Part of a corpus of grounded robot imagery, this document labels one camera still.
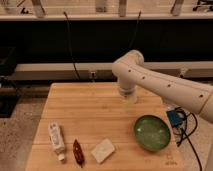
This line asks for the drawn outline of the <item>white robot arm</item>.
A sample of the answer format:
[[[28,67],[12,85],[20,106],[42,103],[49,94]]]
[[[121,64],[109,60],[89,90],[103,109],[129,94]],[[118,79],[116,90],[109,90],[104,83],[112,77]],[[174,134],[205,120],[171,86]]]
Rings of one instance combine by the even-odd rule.
[[[146,69],[138,50],[118,58],[112,64],[112,73],[124,98],[136,102],[136,86],[140,86],[213,124],[213,86]]]

